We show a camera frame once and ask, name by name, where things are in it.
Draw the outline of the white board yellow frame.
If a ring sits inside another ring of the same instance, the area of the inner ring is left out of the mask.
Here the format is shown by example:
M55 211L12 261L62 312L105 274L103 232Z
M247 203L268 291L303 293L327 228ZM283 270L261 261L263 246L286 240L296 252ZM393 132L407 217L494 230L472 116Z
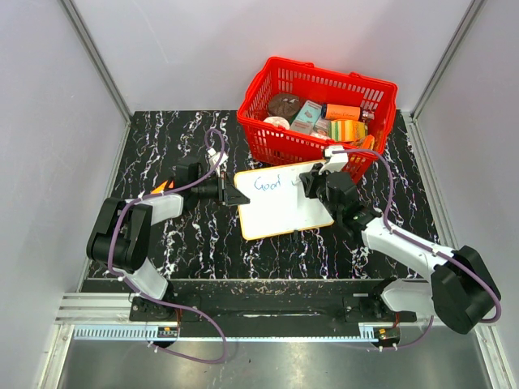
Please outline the white board yellow frame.
M242 171L234 185L250 202L238 207L242 237L247 241L333 224L318 199L305 196L299 179L315 163L304 162Z

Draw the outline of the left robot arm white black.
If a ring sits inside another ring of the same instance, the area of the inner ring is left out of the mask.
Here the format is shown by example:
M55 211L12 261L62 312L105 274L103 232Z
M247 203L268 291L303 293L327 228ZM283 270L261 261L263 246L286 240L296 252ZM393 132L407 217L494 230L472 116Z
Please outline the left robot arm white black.
M196 158L179 162L174 175L144 200L107 198L99 211L86 246L92 261L111 267L139 292L150 296L148 312L158 320L174 315L176 302L167 294L169 282L148 259L151 227L194 209L203 199L227 207L250 199L231 182L224 169L210 164L204 172Z

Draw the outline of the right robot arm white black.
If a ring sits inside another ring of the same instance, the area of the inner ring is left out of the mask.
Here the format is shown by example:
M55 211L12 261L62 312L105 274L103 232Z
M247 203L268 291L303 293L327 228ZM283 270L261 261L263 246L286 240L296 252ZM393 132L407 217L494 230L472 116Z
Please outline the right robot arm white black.
M414 312L439 318L459 334L500 319L500 291L474 248L454 250L407 233L362 203L345 173L330 173L314 165L299 179L305 196L319 200L349 240L419 274L418 280L379 284L368 302L373 318L386 321L395 313Z

